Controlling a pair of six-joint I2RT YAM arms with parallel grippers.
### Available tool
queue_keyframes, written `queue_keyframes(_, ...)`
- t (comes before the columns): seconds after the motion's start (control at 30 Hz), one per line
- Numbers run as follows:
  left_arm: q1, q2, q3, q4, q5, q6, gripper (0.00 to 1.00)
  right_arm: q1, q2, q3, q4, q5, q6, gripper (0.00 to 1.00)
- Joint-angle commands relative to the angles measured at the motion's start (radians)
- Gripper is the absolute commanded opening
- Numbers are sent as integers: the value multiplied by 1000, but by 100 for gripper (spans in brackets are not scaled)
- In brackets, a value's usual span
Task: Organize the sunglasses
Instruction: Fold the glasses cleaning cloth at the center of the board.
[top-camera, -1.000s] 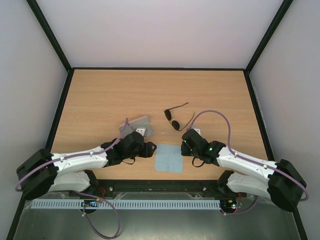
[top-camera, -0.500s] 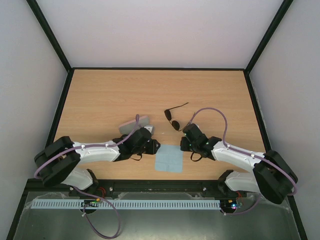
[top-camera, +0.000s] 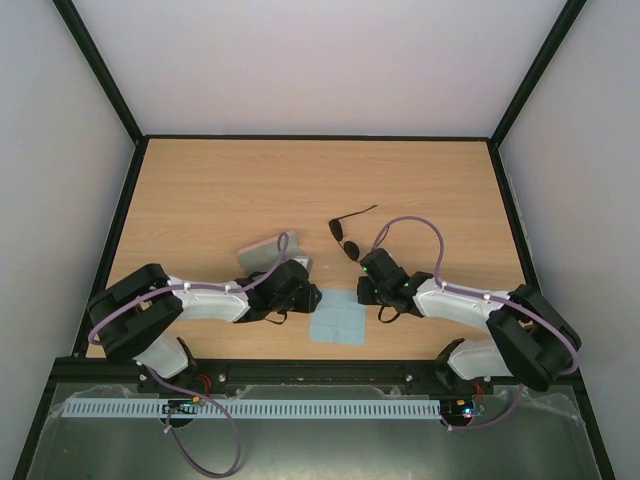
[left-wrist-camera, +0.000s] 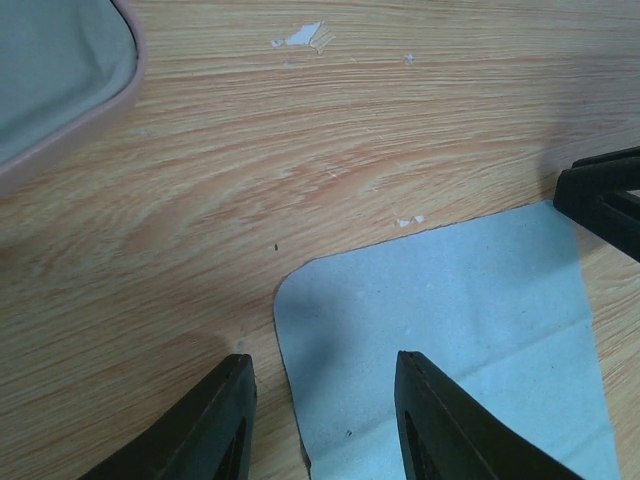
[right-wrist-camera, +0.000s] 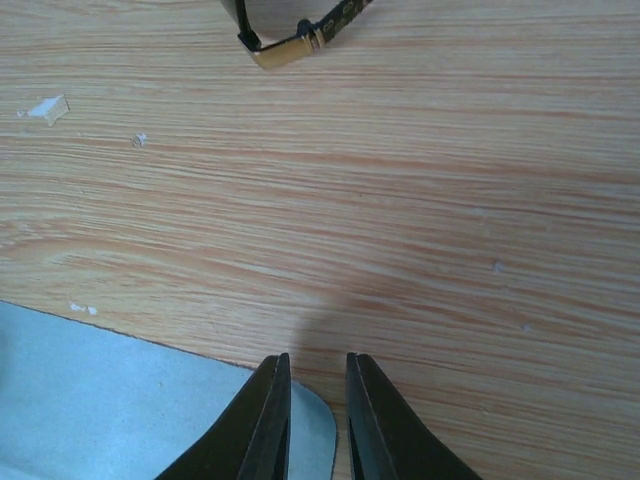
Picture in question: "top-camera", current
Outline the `light blue cleaning cloth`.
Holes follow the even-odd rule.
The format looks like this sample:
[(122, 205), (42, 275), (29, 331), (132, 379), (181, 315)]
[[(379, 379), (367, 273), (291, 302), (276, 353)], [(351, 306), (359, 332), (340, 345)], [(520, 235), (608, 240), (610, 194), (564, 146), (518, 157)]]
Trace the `light blue cleaning cloth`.
[(366, 341), (366, 308), (354, 291), (324, 289), (311, 314), (309, 337), (312, 342), (362, 346)]

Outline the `pink grey glasses case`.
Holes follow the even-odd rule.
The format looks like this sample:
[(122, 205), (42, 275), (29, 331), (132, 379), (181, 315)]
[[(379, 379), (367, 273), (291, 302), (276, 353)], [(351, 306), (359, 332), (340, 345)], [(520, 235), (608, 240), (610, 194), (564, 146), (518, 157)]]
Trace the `pink grey glasses case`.
[(267, 271), (279, 258), (280, 249), (285, 250), (284, 260), (306, 258), (301, 250), (299, 236), (295, 231), (286, 231), (288, 246), (284, 247), (284, 241), (278, 242), (279, 236), (268, 238), (240, 249), (237, 252), (237, 261), (245, 273)]

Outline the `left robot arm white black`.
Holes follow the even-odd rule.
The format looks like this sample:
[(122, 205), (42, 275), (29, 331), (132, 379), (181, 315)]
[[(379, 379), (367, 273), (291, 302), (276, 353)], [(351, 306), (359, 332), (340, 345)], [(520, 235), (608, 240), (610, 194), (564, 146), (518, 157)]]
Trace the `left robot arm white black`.
[(186, 320), (243, 324), (267, 320), (271, 314), (282, 318), (291, 312), (311, 314), (321, 299), (307, 269), (293, 259), (225, 283), (181, 280), (151, 263), (89, 301), (93, 328), (88, 342), (100, 346), (110, 361), (138, 364), (145, 391), (164, 389), (155, 376), (179, 388), (211, 390), (186, 342), (168, 333), (172, 324)]

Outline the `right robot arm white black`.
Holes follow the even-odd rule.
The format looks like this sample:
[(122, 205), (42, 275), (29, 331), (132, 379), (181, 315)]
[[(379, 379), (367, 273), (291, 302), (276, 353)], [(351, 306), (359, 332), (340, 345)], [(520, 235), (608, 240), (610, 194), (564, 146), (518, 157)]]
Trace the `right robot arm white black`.
[(511, 376), (544, 392), (578, 367), (580, 336), (531, 285), (486, 291), (450, 284), (431, 273), (408, 275), (382, 248), (365, 255), (360, 266), (360, 304), (391, 308), (397, 317), (446, 319), (489, 336), (447, 346), (443, 363), (436, 367), (437, 382), (447, 391), (458, 391), (480, 377)]

